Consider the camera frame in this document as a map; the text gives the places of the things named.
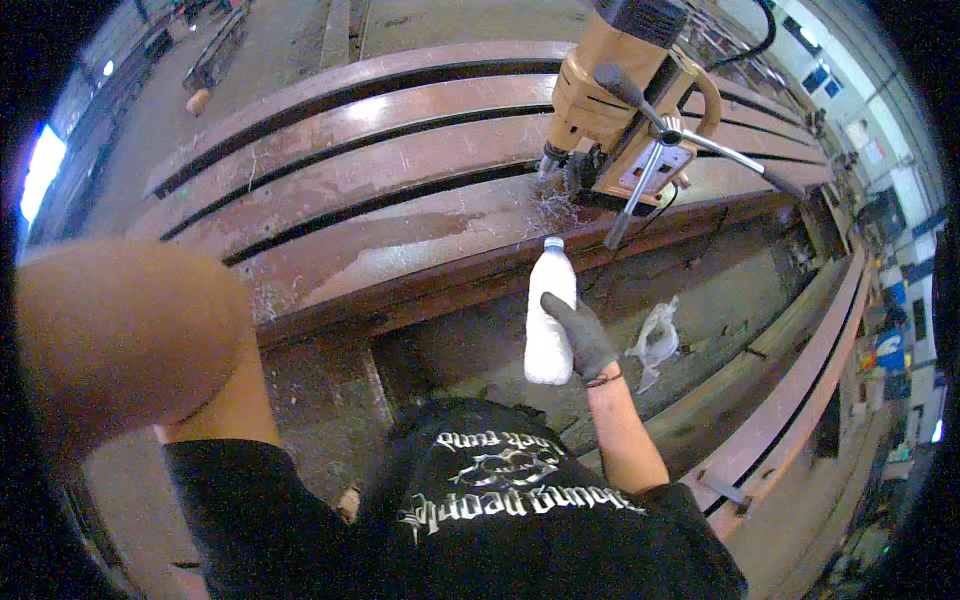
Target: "plastic bag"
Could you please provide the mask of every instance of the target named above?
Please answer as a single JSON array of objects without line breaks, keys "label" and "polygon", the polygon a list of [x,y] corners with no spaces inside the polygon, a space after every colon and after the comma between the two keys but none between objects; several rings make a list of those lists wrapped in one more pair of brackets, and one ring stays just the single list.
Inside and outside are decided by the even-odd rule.
[{"label": "plastic bag", "polygon": [[674,296],[669,303],[660,302],[654,306],[640,328],[636,344],[624,352],[628,356],[635,356],[643,365],[639,392],[645,391],[660,378],[656,366],[676,352],[680,345],[680,337],[673,326],[673,313],[677,312],[679,301],[680,298]]}]

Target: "gloved hand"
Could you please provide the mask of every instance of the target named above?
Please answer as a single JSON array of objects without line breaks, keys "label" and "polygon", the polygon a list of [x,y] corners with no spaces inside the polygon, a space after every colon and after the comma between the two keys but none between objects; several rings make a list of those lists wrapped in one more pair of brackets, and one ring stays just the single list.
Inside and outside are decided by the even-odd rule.
[{"label": "gloved hand", "polygon": [[586,304],[577,302],[577,310],[573,310],[563,300],[544,292],[540,296],[540,306],[564,326],[573,349],[573,370],[584,381],[595,379],[604,367],[620,357],[600,320]]}]

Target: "fluorescent light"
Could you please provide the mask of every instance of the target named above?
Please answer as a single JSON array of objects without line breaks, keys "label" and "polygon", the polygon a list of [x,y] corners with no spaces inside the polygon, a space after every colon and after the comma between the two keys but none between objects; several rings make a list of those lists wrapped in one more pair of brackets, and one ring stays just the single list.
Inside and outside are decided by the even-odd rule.
[{"label": "fluorescent light", "polygon": [[800,28],[800,35],[803,36],[806,41],[810,42],[810,45],[814,48],[820,47],[820,44],[817,43],[817,38],[814,37],[810,30],[808,30],[806,27]]},{"label": "fluorescent light", "polygon": [[66,144],[60,141],[49,125],[45,125],[34,146],[30,171],[23,181],[23,197],[20,199],[20,212],[30,223],[40,210],[40,203],[43,202],[43,195],[46,194],[50,181],[57,176],[64,154]]}]

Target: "industrial workshop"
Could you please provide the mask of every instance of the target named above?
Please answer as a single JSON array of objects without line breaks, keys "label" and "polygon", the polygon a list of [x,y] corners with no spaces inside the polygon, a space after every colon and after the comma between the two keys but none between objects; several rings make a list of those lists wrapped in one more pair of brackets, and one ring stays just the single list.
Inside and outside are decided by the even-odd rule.
[{"label": "industrial workshop", "polygon": [[109,4],[13,210],[116,597],[888,597],[956,156],[870,3]]}]

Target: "white plastic bottle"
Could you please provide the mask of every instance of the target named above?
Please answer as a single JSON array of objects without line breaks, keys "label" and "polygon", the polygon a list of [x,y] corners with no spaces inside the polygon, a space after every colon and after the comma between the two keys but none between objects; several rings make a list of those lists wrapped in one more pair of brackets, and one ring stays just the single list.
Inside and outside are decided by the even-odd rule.
[{"label": "white plastic bottle", "polygon": [[523,373],[531,383],[563,385],[573,373],[573,351],[564,326],[540,306],[543,292],[552,292],[571,308],[577,307],[577,276],[564,254],[564,240],[559,237],[544,240],[543,254],[530,274]]}]

